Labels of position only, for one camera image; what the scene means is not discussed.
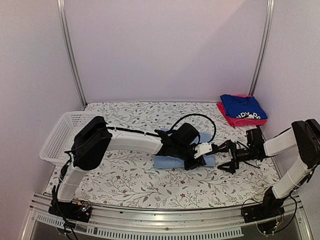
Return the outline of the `light blue shirt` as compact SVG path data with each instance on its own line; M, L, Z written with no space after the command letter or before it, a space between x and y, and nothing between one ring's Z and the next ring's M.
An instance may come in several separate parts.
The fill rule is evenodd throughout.
M160 136L163 146L154 157L154 168L193 170L197 167L214 167L216 165L216 158L213 154L195 158L196 140L200 140L201 137L208 139L209 134L199 133L188 124L177 130L161 129L155 132Z

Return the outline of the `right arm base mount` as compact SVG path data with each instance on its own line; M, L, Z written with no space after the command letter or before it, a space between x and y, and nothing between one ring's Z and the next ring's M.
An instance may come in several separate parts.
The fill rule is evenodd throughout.
M276 200L271 205L264 205L262 202L256 202L254 205L241 205L240 213L245 223L252 223L257 221L274 218L285 213L283 207L283 200Z

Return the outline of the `blue printed t-shirt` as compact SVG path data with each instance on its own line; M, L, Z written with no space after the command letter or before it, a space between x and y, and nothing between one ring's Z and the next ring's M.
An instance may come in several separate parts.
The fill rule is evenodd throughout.
M253 96L223 94L220 96L226 116L238 119L267 120L267 114Z

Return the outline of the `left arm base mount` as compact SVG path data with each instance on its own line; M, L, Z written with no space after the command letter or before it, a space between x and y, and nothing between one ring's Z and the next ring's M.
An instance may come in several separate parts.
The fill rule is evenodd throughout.
M48 213L67 220L88 223L92 214L92 205L86 201L61 202L51 201Z

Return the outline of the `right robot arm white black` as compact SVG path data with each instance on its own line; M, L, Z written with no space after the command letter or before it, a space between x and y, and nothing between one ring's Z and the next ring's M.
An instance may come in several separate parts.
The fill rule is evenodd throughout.
M269 140L264 140L262 131L254 128L246 131L246 140L242 148L231 140L212 147L215 154L231 154L231 160L219 165L218 169L234 174L241 162L277 156L293 157L291 167L265 191L258 208L262 218L269 218L294 190L310 180L320 164L320 124L314 118L294 121L289 128Z

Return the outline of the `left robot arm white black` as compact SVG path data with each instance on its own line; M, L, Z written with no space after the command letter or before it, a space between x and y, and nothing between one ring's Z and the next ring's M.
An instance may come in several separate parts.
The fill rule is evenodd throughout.
M73 145L65 153L69 156L63 165L58 184L52 189L52 202L63 217L74 213L73 196L85 175L96 169L107 151L138 151L184 162L185 170L205 166L204 155L213 148L208 142L195 143L200 133L189 123L177 130L156 129L154 133L127 128L109 127L102 116L94 117L74 137Z

